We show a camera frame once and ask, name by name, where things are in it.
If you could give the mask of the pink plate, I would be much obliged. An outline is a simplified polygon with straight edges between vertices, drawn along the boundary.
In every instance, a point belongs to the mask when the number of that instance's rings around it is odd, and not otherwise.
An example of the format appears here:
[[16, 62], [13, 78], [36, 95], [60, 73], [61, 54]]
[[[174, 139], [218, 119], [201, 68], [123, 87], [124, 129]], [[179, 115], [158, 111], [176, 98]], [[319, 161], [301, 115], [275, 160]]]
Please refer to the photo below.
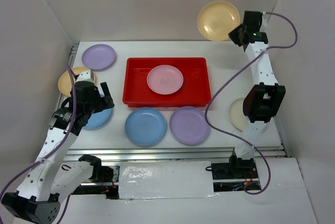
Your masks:
[[171, 65], [156, 66], [147, 75], [148, 87], [160, 95], [170, 95], [177, 92], [183, 83], [182, 72]]

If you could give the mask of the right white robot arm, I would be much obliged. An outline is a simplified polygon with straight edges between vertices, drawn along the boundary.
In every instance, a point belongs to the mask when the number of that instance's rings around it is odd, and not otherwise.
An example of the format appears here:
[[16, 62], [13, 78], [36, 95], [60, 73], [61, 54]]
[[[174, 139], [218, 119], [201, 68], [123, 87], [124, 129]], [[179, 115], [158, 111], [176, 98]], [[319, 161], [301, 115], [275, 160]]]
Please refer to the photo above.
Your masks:
[[229, 33], [229, 38], [243, 47], [251, 63], [253, 78], [253, 87], [242, 105], [243, 115], [247, 118], [242, 138], [248, 143], [237, 145], [229, 158], [228, 172], [235, 178], [250, 174], [255, 168], [254, 146], [267, 123], [276, 116], [286, 93], [272, 70], [267, 52], [269, 41], [266, 33], [260, 31], [262, 18], [261, 12], [245, 11], [242, 24]]

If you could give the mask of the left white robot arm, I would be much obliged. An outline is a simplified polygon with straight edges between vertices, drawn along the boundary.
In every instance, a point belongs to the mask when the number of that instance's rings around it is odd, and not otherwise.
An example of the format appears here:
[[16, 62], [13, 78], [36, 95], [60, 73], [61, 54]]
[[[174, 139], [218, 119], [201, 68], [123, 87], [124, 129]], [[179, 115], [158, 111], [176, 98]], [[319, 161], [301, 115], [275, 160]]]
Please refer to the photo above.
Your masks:
[[110, 169], [101, 160], [84, 154], [60, 177], [63, 160], [94, 113], [114, 107], [108, 85], [102, 93], [89, 81], [78, 81], [68, 97], [52, 115], [47, 137], [35, 163], [23, 170], [27, 175], [14, 192], [3, 189], [2, 205], [16, 218], [32, 223], [53, 223], [61, 203], [87, 180], [101, 182]]

